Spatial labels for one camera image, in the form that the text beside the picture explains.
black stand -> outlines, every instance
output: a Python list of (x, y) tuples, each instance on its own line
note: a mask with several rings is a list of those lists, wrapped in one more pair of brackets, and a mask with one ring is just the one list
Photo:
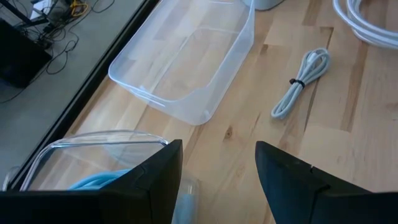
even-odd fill
[(39, 19), (37, 21), (31, 21), (28, 17), (23, 15), (23, 13), (21, 13), (18, 9), (16, 9), (14, 6), (12, 6), (7, 0), (0, 0), (0, 3), (4, 7), (6, 7), (8, 10), (10, 10), (14, 15), (16, 15), (22, 21), (24, 21), (24, 24), (19, 25), (17, 28), (26, 28), (26, 27), (36, 26), (36, 25), (48, 22), (48, 20), (46, 18)]

wood knot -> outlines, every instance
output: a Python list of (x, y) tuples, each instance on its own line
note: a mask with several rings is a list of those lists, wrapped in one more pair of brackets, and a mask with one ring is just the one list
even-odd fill
[(233, 129), (232, 129), (231, 126), (229, 126), (228, 129), (225, 132), (224, 139), (230, 139), (231, 136), (232, 136), (232, 132), (233, 132)]

black cable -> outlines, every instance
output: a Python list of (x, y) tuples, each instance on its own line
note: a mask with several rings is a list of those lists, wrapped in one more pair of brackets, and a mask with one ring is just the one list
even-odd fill
[[(75, 41), (75, 40), (69, 40), (69, 41), (68, 41), (68, 43), (67, 43), (67, 45), (65, 46), (65, 48), (64, 48), (59, 54), (57, 54), (55, 57), (53, 57), (53, 58), (51, 59), (51, 61), (48, 62), (47, 66), (46, 66), (46, 69), (45, 69), (45, 71), (47, 72), (47, 74), (49, 74), (49, 75), (56, 75), (56, 74), (60, 73), (60, 72), (67, 66), (67, 63), (68, 63), (68, 54), (69, 54), (69, 52), (71, 52), (73, 49), (75, 49), (76, 44), (77, 44), (77, 41)], [(50, 71), (49, 71), (49, 68), (50, 68), (51, 63), (52, 63), (55, 59), (57, 59), (59, 56), (61, 56), (63, 53), (66, 53), (65, 63), (64, 63), (64, 64), (62, 65), (62, 67), (61, 67), (60, 69), (58, 69), (56, 72), (50, 72)]]
[(100, 0), (96, 0), (96, 1), (94, 2), (94, 4), (92, 5), (92, 7), (91, 7), (91, 10), (92, 10), (94, 13), (101, 13), (101, 12), (104, 12), (105, 10), (109, 9), (109, 8), (114, 4), (114, 1), (115, 1), (115, 0), (112, 0), (111, 4), (109, 4), (108, 6), (106, 6), (104, 9), (101, 9), (101, 10), (99, 10), (99, 11), (96, 11), (96, 10), (94, 10), (94, 7), (97, 5), (98, 1), (100, 1)]
[(14, 4), (14, 6), (15, 6), (15, 8), (16, 8), (17, 10), (19, 10), (19, 9), (18, 9), (17, 5), (15, 4), (15, 2), (18, 2), (18, 3), (24, 8), (24, 10), (25, 10), (25, 16), (27, 17), (28, 13), (27, 13), (26, 7), (25, 7), (22, 3), (20, 3), (18, 0), (12, 0), (12, 3)]
[[(89, 14), (91, 11), (94, 12), (94, 13), (97, 13), (97, 14), (102, 13), (102, 12), (104, 12), (105, 10), (109, 9), (109, 8), (114, 4), (114, 2), (115, 2), (115, 0), (112, 0), (112, 2), (111, 2), (110, 5), (106, 6), (106, 7), (105, 7), (104, 9), (102, 9), (102, 10), (96, 11), (96, 10), (94, 10), (94, 7), (95, 7), (96, 4), (98, 3), (98, 1), (99, 1), (99, 0), (96, 0), (96, 1), (95, 1), (95, 3), (91, 6), (91, 10), (89, 10), (78, 22), (76, 22), (75, 24), (73, 24), (72, 26), (70, 26), (70, 27), (68, 28), (68, 32), (71, 33), (71, 34), (73, 34), (73, 35), (76, 37), (76, 40), (69, 40), (68, 43), (66, 44), (65, 48), (64, 48), (58, 55), (56, 55), (55, 57), (53, 57), (53, 49), (52, 49), (52, 59), (47, 63), (47, 65), (45, 66), (45, 69), (43, 69), (33, 80), (30, 81), (29, 85), (32, 84), (34, 81), (36, 81), (36, 79), (38, 79), (38, 78), (41, 76), (41, 74), (43, 74), (44, 72), (47, 72), (47, 74), (49, 74), (49, 75), (56, 75), (56, 74), (58, 74), (59, 72), (61, 72), (61, 71), (67, 66), (67, 63), (68, 63), (68, 53), (75, 49), (75, 47), (77, 46), (77, 44), (79, 43), (79, 40), (80, 40), (79, 36), (78, 36), (77, 34), (75, 34), (74, 32), (72, 32), (72, 29), (73, 29), (75, 26), (77, 26), (81, 21), (83, 21), (83, 20), (88, 16), (88, 14)], [(50, 41), (53, 42), (53, 43), (54, 43), (54, 42), (59, 42), (59, 41), (63, 40), (63, 39), (65, 38), (65, 36), (66, 36), (66, 33), (67, 33), (67, 32), (66, 32), (66, 30), (65, 30), (65, 26), (68, 25), (68, 24), (70, 24), (70, 23), (72, 23), (72, 22), (74, 22), (74, 21), (76, 21), (78, 18), (80, 18), (80, 17), (69, 17), (69, 18), (66, 19), (65, 21), (60, 21), (61, 25), (60, 25), (59, 27), (55, 28), (54, 30), (52, 30), (52, 31), (51, 31), (50, 33), (48, 33), (48, 34), (42, 33), (41, 31), (38, 30), (38, 28), (36, 28), (36, 26), (33, 26), (36, 30), (24, 29), (24, 30), (22, 30), (21, 32), (25, 32), (26, 34), (28, 34), (29, 32), (34, 33), (34, 34), (38, 35), (39, 40), (40, 40), (40, 39), (46, 39), (46, 40), (50, 40)], [(63, 37), (62, 37), (61, 39), (59, 39), (59, 40), (55, 40), (54, 38), (57, 38), (58, 36), (60, 36), (62, 32), (64, 33)], [(51, 63), (54, 62), (54, 60), (57, 59), (59, 56), (61, 56), (63, 53), (66, 53), (65, 63), (64, 63), (64, 64), (62, 65), (62, 67), (61, 67), (60, 69), (58, 69), (56, 72), (50, 72), (50, 71), (49, 71), (49, 68), (50, 68), (50, 66), (51, 66)], [(18, 92), (17, 94), (15, 94), (13, 97), (11, 97), (11, 98), (9, 98), (9, 99), (7, 99), (7, 100), (4, 100), (4, 101), (0, 101), (0, 104), (10, 102), (11, 100), (13, 100), (13, 99), (16, 98), (17, 96), (19, 96), (26, 88), (23, 88), (21, 91), (19, 91), (19, 92)]]
[(41, 16), (45, 17), (46, 20), (52, 21), (53, 23), (54, 23), (54, 22), (62, 22), (62, 20), (55, 21), (54, 19), (49, 18), (48, 15), (44, 12), (44, 11), (45, 11), (46, 9), (48, 9), (48, 8), (50, 9), (49, 12), (51, 12), (51, 14), (56, 13), (56, 12), (53, 12), (54, 10), (56, 10), (56, 9), (61, 9), (61, 10), (62, 10), (62, 11), (61, 11), (61, 14), (62, 14), (63, 16), (64, 16), (65, 13), (67, 12), (67, 11), (65, 11), (65, 8), (60, 7), (60, 6), (46, 6), (46, 7), (42, 8), (42, 10), (40, 10)]
[[(41, 13), (42, 13), (42, 16), (44, 16), (47, 20), (50, 20), (48, 17), (47, 17), (47, 15), (44, 13), (44, 11), (45, 11), (45, 9), (47, 9), (47, 8), (52, 8), (52, 10), (55, 10), (55, 9), (61, 9), (62, 10), (62, 14), (65, 14), (66, 12), (65, 12), (65, 9), (64, 8), (62, 8), (62, 7), (59, 7), (59, 6), (55, 6), (55, 7), (52, 7), (52, 6), (47, 6), (47, 7), (44, 7), (42, 10), (41, 10)], [(48, 38), (48, 37), (46, 37), (46, 33), (45, 32), (41, 32), (36, 26), (32, 26), (36, 31), (37, 31), (37, 33), (39, 33), (40, 35), (38, 36), (38, 38), (37, 38), (37, 40), (35, 41), (36, 43), (39, 43), (41, 40), (47, 40), (47, 41), (49, 41), (50, 43), (54, 43), (54, 42), (58, 42), (58, 41), (61, 41), (61, 40), (63, 40), (64, 38), (65, 38), (65, 36), (66, 36), (66, 34), (64, 34), (64, 36), (63, 36), (63, 38), (61, 38), (60, 40), (53, 40), (51, 37), (50, 38)]]

wood grain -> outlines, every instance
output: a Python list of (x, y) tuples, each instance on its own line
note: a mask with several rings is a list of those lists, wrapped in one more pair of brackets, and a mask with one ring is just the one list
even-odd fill
[[(395, 1), (366, 1), (363, 7), (371, 22), (391, 29), (397, 27), (397, 9)], [(171, 29), (186, 25), (176, 24), (182, 16), (159, 15)], [(148, 33), (162, 41), (169, 30)], [(222, 38), (224, 49), (229, 39)], [(287, 118), (272, 119), (302, 55), (317, 47), (328, 47), (329, 71), (305, 88)], [(207, 49), (197, 57), (219, 57)], [(139, 129), (183, 139), (185, 169), (201, 186), (199, 223), (274, 223), (254, 163), (258, 140), (365, 189), (398, 190), (397, 61), (397, 51), (359, 41), (335, 15), (331, 0), (285, 0), (256, 12), (254, 45), (209, 122), (186, 124), (105, 78), (68, 134)]]

black monitor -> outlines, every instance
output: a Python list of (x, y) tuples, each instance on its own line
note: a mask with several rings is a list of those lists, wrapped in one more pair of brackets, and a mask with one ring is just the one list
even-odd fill
[(35, 42), (0, 19), (0, 78), (8, 84), (25, 88), (51, 56)]

